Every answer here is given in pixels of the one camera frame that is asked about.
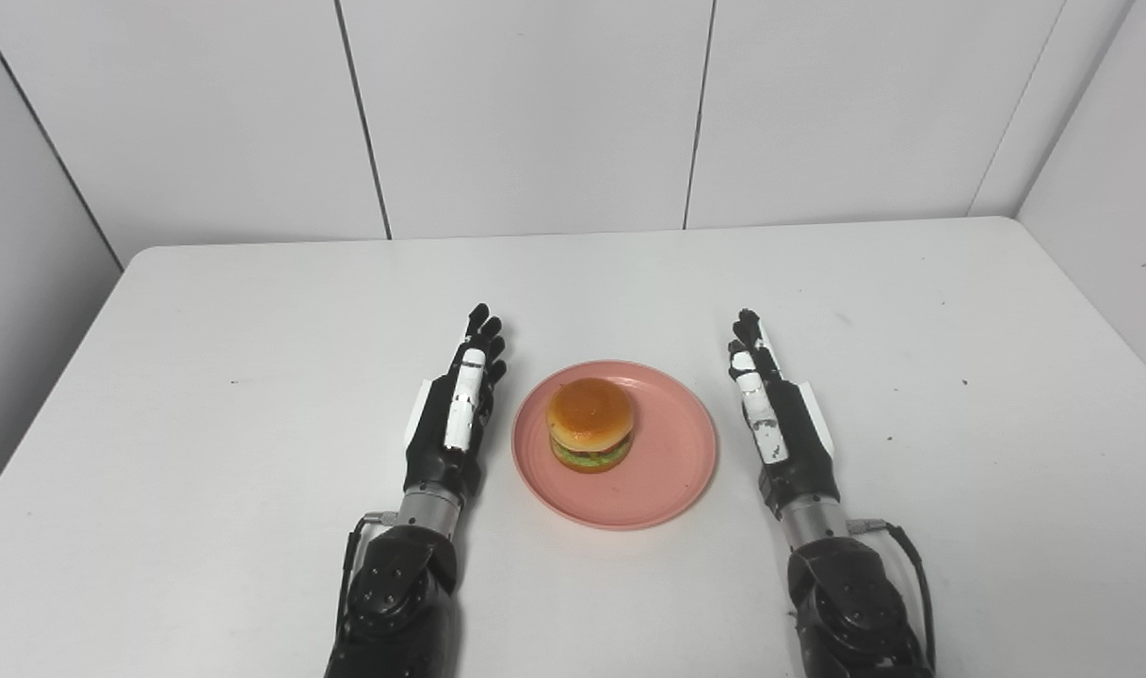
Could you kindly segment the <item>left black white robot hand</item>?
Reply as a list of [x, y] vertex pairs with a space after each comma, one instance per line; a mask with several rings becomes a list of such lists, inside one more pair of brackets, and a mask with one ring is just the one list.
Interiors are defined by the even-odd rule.
[[479, 449], [494, 408], [494, 391], [507, 375], [501, 355], [503, 322], [487, 303], [469, 314], [468, 326], [446, 373], [429, 383], [406, 446], [405, 491], [439, 488], [460, 502], [482, 484]]

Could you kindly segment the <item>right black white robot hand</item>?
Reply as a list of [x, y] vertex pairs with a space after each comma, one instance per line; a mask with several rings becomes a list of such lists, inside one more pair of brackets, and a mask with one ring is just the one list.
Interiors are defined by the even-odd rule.
[[759, 491], [776, 519], [802, 497], [840, 499], [832, 443], [809, 383], [785, 378], [758, 313], [744, 308], [728, 344], [728, 375], [758, 447]]

